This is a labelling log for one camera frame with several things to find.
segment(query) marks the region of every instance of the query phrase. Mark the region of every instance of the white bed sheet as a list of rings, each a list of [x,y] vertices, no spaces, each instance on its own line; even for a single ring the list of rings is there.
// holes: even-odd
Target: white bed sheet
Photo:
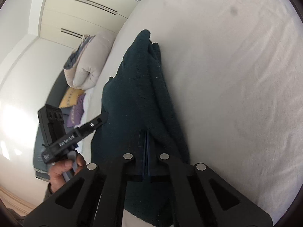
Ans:
[[[191,163],[206,163],[277,222],[303,182],[303,24],[290,1],[142,0],[116,38],[87,118],[100,113],[105,83],[143,29],[160,45]]]

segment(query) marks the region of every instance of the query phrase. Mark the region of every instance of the purple pillow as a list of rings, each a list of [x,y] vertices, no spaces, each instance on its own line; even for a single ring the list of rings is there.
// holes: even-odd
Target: purple pillow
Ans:
[[[73,106],[70,113],[69,118],[67,119],[67,127],[74,127],[75,125],[79,125],[81,122],[81,117],[84,113],[83,110],[83,100],[85,94],[82,94],[78,97],[77,105]]]

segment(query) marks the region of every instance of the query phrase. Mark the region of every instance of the bright light spot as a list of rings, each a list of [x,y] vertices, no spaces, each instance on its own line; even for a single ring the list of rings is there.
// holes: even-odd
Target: bright light spot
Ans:
[[[9,152],[7,151],[7,148],[6,148],[6,145],[5,145],[5,142],[4,141],[1,141],[0,142],[0,147],[1,147],[1,150],[2,150],[2,154],[5,158],[7,159],[10,159],[9,158]]]
[[[25,111],[12,105],[3,105],[0,125],[3,132],[14,142],[34,147],[38,123]]]
[[[22,152],[21,152],[19,149],[16,149],[16,148],[15,148],[14,151],[15,151],[15,154],[16,154],[16,155],[21,155],[21,154],[22,154]]]

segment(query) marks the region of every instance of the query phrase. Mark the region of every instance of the metal pin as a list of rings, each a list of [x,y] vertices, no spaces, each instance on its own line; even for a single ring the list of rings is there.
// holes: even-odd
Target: metal pin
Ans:
[[[160,154],[160,159],[168,159],[169,155],[168,154]]]
[[[206,169],[206,165],[204,165],[203,163],[199,163],[199,164],[196,165],[196,168],[199,171],[204,171]]]
[[[132,154],[131,153],[126,153],[123,155],[124,159],[131,159],[132,158]]]
[[[87,169],[89,169],[89,170],[95,170],[97,168],[97,165],[95,164],[95,163],[89,163],[88,165],[87,165]]]

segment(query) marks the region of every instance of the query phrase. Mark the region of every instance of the mattress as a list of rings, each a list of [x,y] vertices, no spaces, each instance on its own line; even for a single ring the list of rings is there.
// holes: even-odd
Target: mattress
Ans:
[[[290,1],[142,0],[116,38],[87,118],[100,113],[105,83],[143,29],[160,45],[191,164],[206,163],[277,222],[303,183],[303,24]]]

